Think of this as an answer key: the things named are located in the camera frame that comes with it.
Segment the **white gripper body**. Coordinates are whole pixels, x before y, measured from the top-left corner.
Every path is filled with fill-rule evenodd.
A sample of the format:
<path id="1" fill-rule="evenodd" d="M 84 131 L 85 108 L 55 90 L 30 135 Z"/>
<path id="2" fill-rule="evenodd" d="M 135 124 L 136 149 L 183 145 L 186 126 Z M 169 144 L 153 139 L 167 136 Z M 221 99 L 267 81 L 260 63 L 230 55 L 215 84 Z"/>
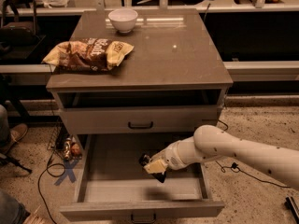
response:
<path id="1" fill-rule="evenodd" d="M 167 169 L 180 170 L 186 167 L 186 164 L 182 161 L 178 154 L 177 144 L 171 144 L 152 157 L 153 161 L 158 159 L 167 163 Z"/>

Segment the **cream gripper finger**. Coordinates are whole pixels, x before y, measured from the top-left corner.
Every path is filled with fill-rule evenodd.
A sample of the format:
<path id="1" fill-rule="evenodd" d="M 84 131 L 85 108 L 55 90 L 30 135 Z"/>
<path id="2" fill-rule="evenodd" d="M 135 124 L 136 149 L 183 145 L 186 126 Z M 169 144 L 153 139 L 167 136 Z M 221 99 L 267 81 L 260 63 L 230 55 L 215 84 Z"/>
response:
<path id="1" fill-rule="evenodd" d="M 161 159 L 150 161 L 144 166 L 148 174 L 163 174 L 167 169 L 167 163 Z"/>

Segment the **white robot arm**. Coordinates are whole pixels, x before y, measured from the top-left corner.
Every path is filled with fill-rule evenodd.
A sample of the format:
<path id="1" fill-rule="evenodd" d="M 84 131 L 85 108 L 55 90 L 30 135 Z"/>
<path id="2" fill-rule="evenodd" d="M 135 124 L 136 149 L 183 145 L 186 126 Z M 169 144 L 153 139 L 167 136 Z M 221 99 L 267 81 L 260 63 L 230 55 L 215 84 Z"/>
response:
<path id="1" fill-rule="evenodd" d="M 180 170 L 194 163 L 231 157 L 277 181 L 299 190 L 299 151 L 234 137 L 220 128 L 203 125 L 192 137 L 178 140 L 139 163 L 164 182 L 167 169 Z"/>

